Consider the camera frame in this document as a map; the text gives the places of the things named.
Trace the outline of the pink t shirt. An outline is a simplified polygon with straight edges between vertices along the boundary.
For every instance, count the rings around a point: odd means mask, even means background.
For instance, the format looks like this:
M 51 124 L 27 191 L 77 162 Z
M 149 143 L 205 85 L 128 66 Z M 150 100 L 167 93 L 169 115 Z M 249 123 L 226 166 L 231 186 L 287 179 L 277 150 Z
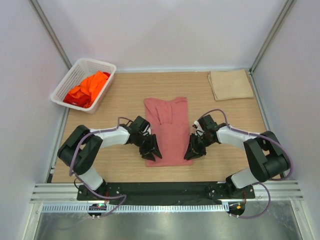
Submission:
M 173 100 L 146 98 L 144 100 L 146 120 L 151 124 L 151 133 L 162 158 L 147 160 L 147 167 L 191 166 L 193 160 L 184 159 L 190 141 L 188 99 L 177 97 Z

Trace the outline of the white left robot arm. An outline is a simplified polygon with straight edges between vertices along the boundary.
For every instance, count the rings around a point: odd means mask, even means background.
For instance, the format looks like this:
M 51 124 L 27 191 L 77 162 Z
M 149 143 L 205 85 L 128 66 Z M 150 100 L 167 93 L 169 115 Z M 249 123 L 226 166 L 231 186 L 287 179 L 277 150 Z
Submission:
M 88 194 L 95 200 L 106 196 L 106 181 L 98 174 L 93 163 L 98 151 L 114 145 L 135 145 L 145 160 L 162 158 L 157 138 L 149 130 L 149 123 L 120 124 L 114 128 L 89 129 L 79 125 L 62 144 L 57 157 L 69 167 L 70 173 L 77 176 L 88 187 Z

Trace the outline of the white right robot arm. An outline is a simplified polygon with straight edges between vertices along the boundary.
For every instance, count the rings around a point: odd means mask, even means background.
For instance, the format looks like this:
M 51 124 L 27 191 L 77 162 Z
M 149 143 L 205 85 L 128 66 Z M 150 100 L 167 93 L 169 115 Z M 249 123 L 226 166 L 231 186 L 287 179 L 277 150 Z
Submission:
M 223 196 L 240 198 L 253 184 L 264 183 L 289 170 L 292 160 L 271 131 L 246 132 L 226 123 L 201 126 L 190 135 L 184 159 L 189 161 L 207 154 L 212 144 L 228 144 L 245 152 L 248 167 L 228 176 L 223 184 Z

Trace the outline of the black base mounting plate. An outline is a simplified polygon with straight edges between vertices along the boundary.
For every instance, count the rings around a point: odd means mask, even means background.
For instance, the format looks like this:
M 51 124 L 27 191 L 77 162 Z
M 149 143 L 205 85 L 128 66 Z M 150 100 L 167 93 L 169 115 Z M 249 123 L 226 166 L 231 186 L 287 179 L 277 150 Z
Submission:
M 236 189 L 229 183 L 205 182 L 110 182 L 100 195 L 126 195 L 125 205 L 132 206 L 204 206 L 220 200 L 254 199 L 253 186 Z

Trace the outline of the folded beige t shirt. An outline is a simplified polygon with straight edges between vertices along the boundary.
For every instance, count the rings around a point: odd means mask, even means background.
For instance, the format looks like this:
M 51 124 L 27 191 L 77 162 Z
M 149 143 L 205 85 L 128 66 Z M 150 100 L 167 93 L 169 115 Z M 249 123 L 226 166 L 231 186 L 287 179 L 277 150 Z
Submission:
M 216 101 L 251 99 L 255 96 L 245 69 L 210 71 L 208 81 Z

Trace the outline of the orange t shirt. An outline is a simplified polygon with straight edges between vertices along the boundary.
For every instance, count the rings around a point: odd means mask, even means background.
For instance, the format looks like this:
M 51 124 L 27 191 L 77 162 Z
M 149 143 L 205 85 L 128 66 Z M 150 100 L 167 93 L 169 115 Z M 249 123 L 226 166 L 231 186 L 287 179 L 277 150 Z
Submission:
M 64 97 L 63 102 L 85 109 L 91 107 L 110 75 L 108 72 L 97 71 L 73 87 Z

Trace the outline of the white plastic laundry basket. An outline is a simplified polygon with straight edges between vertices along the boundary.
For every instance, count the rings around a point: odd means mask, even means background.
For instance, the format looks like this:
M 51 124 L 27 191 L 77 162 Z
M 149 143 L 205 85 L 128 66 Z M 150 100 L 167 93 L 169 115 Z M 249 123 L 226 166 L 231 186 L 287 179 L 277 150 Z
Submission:
M 51 101 L 71 109 L 93 114 L 113 83 L 114 64 L 80 58 L 51 94 Z

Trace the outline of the right aluminium frame post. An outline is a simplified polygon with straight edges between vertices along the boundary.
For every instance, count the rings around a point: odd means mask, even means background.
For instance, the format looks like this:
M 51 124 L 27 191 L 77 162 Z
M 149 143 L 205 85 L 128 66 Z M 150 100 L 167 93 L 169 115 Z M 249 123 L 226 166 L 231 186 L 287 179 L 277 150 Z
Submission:
M 275 22 L 273 23 L 269 33 L 267 34 L 256 58 L 253 61 L 252 66 L 249 69 L 250 75 L 253 75 L 255 70 L 257 69 L 259 63 L 261 62 L 262 58 L 264 57 L 265 53 L 267 52 L 268 48 L 274 41 L 275 37 L 277 36 L 278 32 L 280 31 L 282 25 L 284 24 L 286 18 L 288 17 L 290 11 L 294 7 L 296 0 L 286 0 L 284 2 L 283 7 L 281 8 Z

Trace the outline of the aluminium frame post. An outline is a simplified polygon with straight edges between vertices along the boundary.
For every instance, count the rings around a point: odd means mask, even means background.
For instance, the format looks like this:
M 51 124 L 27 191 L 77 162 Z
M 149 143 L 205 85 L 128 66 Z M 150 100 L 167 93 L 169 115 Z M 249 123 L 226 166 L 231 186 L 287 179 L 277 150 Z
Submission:
M 30 6 L 33 8 L 36 16 L 38 17 L 40 23 L 42 24 L 44 30 L 48 34 L 51 42 L 53 43 L 55 49 L 57 50 L 61 60 L 65 64 L 68 70 L 70 70 L 73 66 L 70 59 L 68 58 L 59 38 L 57 37 L 50 21 L 48 20 L 44 10 L 42 9 L 38 0 L 28 0 Z
M 280 31 L 282 25 L 284 24 L 286 18 L 288 17 L 290 11 L 294 7 L 296 0 L 286 0 L 284 2 L 283 7 L 281 8 L 275 22 L 273 23 L 269 33 L 267 34 L 256 58 L 253 61 L 252 66 L 249 69 L 250 75 L 253 75 L 255 70 L 257 69 L 259 63 L 261 62 L 262 58 L 264 57 L 265 53 L 267 52 L 268 48 L 274 41 L 275 37 L 277 36 L 278 32 Z

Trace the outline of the left aluminium frame post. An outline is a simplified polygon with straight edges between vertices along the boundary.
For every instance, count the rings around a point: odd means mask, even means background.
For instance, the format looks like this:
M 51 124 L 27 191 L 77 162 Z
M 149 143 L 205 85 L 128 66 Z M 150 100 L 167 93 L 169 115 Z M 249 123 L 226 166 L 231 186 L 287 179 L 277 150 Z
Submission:
M 70 59 L 68 58 L 59 38 L 57 37 L 50 21 L 48 20 L 44 10 L 42 9 L 38 0 L 28 0 L 30 6 L 33 8 L 36 16 L 38 17 L 40 23 L 42 24 L 44 30 L 48 34 L 51 42 L 53 43 L 55 49 L 57 50 L 61 60 L 65 64 L 68 70 L 70 70 L 73 66 Z

